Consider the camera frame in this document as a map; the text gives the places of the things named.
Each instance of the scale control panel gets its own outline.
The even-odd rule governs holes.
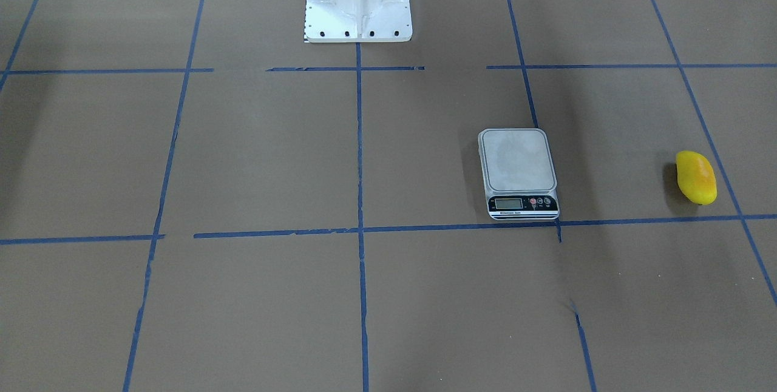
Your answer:
[[[497,220],[555,220],[558,217],[558,201],[551,195],[491,196],[488,211]]]

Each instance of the white scale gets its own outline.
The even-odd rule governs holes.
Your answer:
[[[488,213],[495,220],[555,220],[555,170],[541,129],[486,129],[478,135]]]

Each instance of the yellow mango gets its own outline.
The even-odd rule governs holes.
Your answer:
[[[696,204],[712,204],[718,197],[715,171],[707,158],[698,152],[677,153],[677,185],[683,195]]]

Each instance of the mango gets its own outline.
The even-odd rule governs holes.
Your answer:
[[[691,202],[706,206],[718,197],[715,171],[710,162],[693,151],[677,153],[677,185]]]

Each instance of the vertical blue line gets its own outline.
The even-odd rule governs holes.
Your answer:
[[[202,8],[205,5],[205,0],[200,0],[197,7],[197,17],[194,19],[194,30],[192,30],[191,44],[189,45],[189,58],[186,60],[186,72],[183,74],[183,83],[181,85],[181,94],[178,97],[178,109],[175,112],[175,124],[172,127],[172,138],[170,140],[170,148],[167,153],[167,165],[165,166],[165,176],[163,182],[161,182],[161,193],[159,195],[159,211],[156,215],[156,221],[154,223],[154,232],[152,235],[151,246],[148,248],[148,261],[146,262],[146,273],[143,282],[143,301],[141,302],[141,308],[138,309],[138,315],[135,318],[135,327],[132,335],[132,345],[130,347],[130,356],[127,360],[127,372],[124,375],[124,386],[122,392],[129,392],[130,381],[132,380],[132,371],[135,364],[135,356],[138,352],[138,341],[140,340],[141,326],[143,323],[143,314],[145,312],[145,304],[148,297],[148,285],[151,282],[152,274],[152,262],[156,253],[157,240],[159,239],[159,228],[161,227],[161,216],[165,209],[165,199],[167,196],[167,186],[170,180],[170,172],[172,171],[172,159],[175,157],[175,141],[178,140],[178,128],[181,124],[181,116],[183,113],[183,102],[186,99],[186,89],[189,86],[189,75],[191,74],[192,60],[194,60],[194,47],[197,44],[197,33],[200,29],[200,19],[202,19]]]
[[[356,44],[356,117],[357,117],[357,141],[358,141],[358,166],[359,166],[359,285],[361,292],[361,387],[363,392],[370,390],[370,364],[367,354],[367,274],[364,268],[364,211],[362,202],[364,188],[362,174],[364,171],[364,159],[362,157],[361,135],[361,43]]]
[[[575,322],[577,322],[577,334],[580,336],[580,346],[583,348],[583,358],[585,358],[585,369],[588,371],[588,384],[591,385],[591,392],[596,392],[596,379],[594,378],[594,367],[591,364],[591,354],[588,353],[588,341],[585,339],[585,329],[580,323],[580,315],[577,314],[577,306],[572,303],[572,310],[575,312]]]
[[[667,38],[667,42],[669,43],[669,49],[671,49],[672,55],[674,55],[674,60],[677,63],[677,68],[680,70],[680,75],[682,76],[682,80],[685,83],[685,90],[687,90],[688,95],[691,96],[691,102],[693,104],[694,110],[696,110],[696,116],[699,118],[699,123],[701,123],[702,130],[704,130],[704,135],[707,137],[707,143],[710,144],[710,149],[711,151],[713,151],[713,156],[715,157],[715,162],[717,162],[718,164],[718,169],[721,170],[721,176],[724,178],[724,182],[726,183],[726,188],[728,189],[729,195],[731,196],[731,201],[733,202],[733,206],[736,209],[736,214],[739,215],[740,221],[742,223],[742,228],[744,229],[744,232],[747,235],[747,241],[750,242],[750,249],[752,249],[753,254],[755,256],[755,260],[758,263],[758,267],[760,267],[761,269],[761,274],[764,276],[764,281],[766,281],[766,287],[769,288],[769,293],[772,295],[772,301],[774,301],[775,306],[777,306],[777,292],[775,292],[774,284],[772,284],[772,279],[769,277],[769,272],[766,270],[764,261],[761,258],[761,253],[758,251],[758,246],[755,245],[755,240],[750,234],[750,228],[747,226],[747,221],[744,218],[744,213],[742,212],[742,209],[739,206],[739,201],[738,199],[736,199],[736,195],[733,192],[733,187],[731,187],[731,182],[729,181],[729,177],[726,174],[726,169],[724,169],[724,164],[722,163],[721,155],[718,154],[718,150],[715,147],[713,137],[711,136],[710,130],[707,127],[707,122],[704,120],[704,116],[702,115],[702,110],[699,107],[699,103],[696,101],[696,94],[693,93],[693,89],[691,88],[691,83],[688,81],[688,76],[685,74],[685,67],[682,65],[682,62],[680,61],[680,56],[677,54],[677,49],[675,49],[674,47],[674,42],[672,42],[672,37],[669,35],[669,30],[667,28],[667,25],[663,21],[663,16],[661,16],[661,12],[660,10],[658,10],[658,4],[656,3],[656,0],[650,0],[650,3],[652,3],[653,10],[656,12],[658,21],[661,24],[661,29],[663,29],[663,35]]]
[[[25,33],[27,33],[27,27],[30,26],[30,21],[33,19],[33,13],[35,13],[35,9],[38,7],[38,1],[39,0],[33,0],[33,5],[30,6],[30,11],[27,12],[27,18],[25,18],[22,24],[22,29],[19,31],[19,37],[16,38],[16,43],[13,45],[11,57],[8,58],[8,63],[5,65],[5,69],[2,71],[2,77],[0,77],[0,92],[2,92],[5,81],[8,79],[8,74],[11,72],[13,62],[16,60],[16,54],[19,53],[19,47],[22,46],[22,40],[24,39]]]
[[[532,122],[535,127],[539,127],[537,121],[537,113],[534,108],[534,99],[532,97],[532,86],[529,85],[529,74],[526,70],[526,62],[524,60],[524,49],[521,46],[521,36],[518,35],[518,24],[515,21],[515,13],[513,11],[513,0],[507,0],[507,8],[510,10],[510,20],[513,22],[513,35],[515,36],[515,46],[518,49],[518,60],[521,62],[521,73],[524,75],[524,86],[526,87],[526,97],[529,101],[529,109],[532,111]]]

